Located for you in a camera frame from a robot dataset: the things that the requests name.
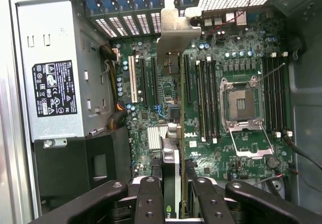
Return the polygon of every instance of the power supply label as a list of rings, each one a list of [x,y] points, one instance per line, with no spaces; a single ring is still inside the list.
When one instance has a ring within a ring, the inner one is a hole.
[[[77,113],[71,60],[32,67],[38,117]]]

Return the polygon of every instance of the metal bracket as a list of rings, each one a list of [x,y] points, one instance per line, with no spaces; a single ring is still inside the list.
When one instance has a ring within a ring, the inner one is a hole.
[[[179,17],[174,1],[165,0],[165,8],[161,10],[161,37],[156,44],[157,62],[160,65],[169,64],[171,53],[183,53],[190,41],[201,34],[200,27],[190,24],[193,17],[201,16],[201,9],[187,8],[186,15]]]

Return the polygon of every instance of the screw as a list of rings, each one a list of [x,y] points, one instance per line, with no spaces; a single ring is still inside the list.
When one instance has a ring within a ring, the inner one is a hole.
[[[120,188],[122,186],[122,184],[120,182],[116,182],[113,187],[114,188]]]
[[[49,139],[44,141],[44,147],[51,147],[53,146],[53,142]]]
[[[240,183],[233,183],[232,186],[238,189],[241,188],[242,185]]]
[[[198,182],[200,182],[200,183],[205,183],[205,182],[206,182],[206,180],[205,180],[204,178],[199,178],[199,179],[198,179]]]

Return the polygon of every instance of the capacitor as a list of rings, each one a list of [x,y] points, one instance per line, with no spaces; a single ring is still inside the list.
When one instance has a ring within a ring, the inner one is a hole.
[[[204,44],[199,44],[199,50],[203,50],[204,49]]]
[[[268,168],[275,169],[279,166],[280,162],[276,157],[270,156],[266,159],[266,164]]]

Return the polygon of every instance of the ram slot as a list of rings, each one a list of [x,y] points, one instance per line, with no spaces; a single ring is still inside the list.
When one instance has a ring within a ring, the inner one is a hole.
[[[263,75],[268,74],[268,60],[263,58]],[[266,128],[272,130],[272,109],[271,109],[271,95],[270,95],[270,84],[268,77],[264,78],[264,96],[265,96],[265,116],[266,116]]]
[[[183,56],[183,60],[185,63],[185,79],[186,79],[186,96],[187,96],[187,103],[191,103],[191,91],[190,91],[190,72],[189,72],[189,56],[185,54]]]
[[[278,58],[273,58],[273,68],[277,69]],[[275,98],[276,98],[276,112],[277,112],[277,130],[281,131],[283,128],[283,111],[282,111],[282,101],[281,101],[281,79],[279,71],[275,71],[274,73],[274,82],[275,82]]]
[[[153,96],[154,96],[154,105],[159,105],[159,96],[158,96],[158,84],[157,84],[157,68],[155,58],[151,58],[151,70],[152,70],[152,87],[153,87]]]
[[[205,104],[205,110],[206,110],[206,139],[209,140],[212,136],[212,125],[211,125],[211,95],[210,95],[210,75],[208,72],[207,62],[202,62],[202,72],[203,72],[203,95],[204,95],[204,104]]]
[[[284,60],[284,58],[278,58],[278,65],[281,65],[283,63],[283,61],[281,61],[281,59]],[[286,123],[286,101],[285,101],[285,66],[281,67],[278,71],[279,75],[280,75],[280,85],[281,85],[281,107],[282,107],[282,116],[283,116],[283,121],[282,121],[282,128],[286,128],[287,127],[287,123]]]
[[[134,57],[129,56],[129,71],[130,71],[130,84],[131,84],[131,99],[133,103],[138,102],[137,100],[137,87],[136,87],[136,71]]]
[[[273,60],[270,58],[268,60],[268,72],[274,70]],[[272,112],[272,129],[277,130],[278,120],[277,120],[277,102],[276,102],[276,85],[275,85],[275,75],[271,73],[267,76],[270,84],[270,96],[271,96],[271,112]]]
[[[196,61],[196,77],[197,77],[197,85],[198,85],[198,103],[199,103],[199,125],[200,125],[200,136],[201,141],[206,141],[206,121],[205,121],[205,105],[204,105],[204,92],[203,92],[203,70],[201,67],[201,62],[199,60]]]
[[[142,95],[143,95],[143,103],[144,106],[147,107],[148,102],[148,93],[147,93],[147,73],[146,73],[146,66],[145,66],[145,59],[140,59],[140,66],[141,66],[141,77],[142,77]]]
[[[212,130],[212,142],[217,143],[217,137],[219,135],[218,125],[218,111],[217,111],[217,85],[215,76],[215,61],[208,63],[208,71],[210,78],[210,96],[211,96],[211,130]]]

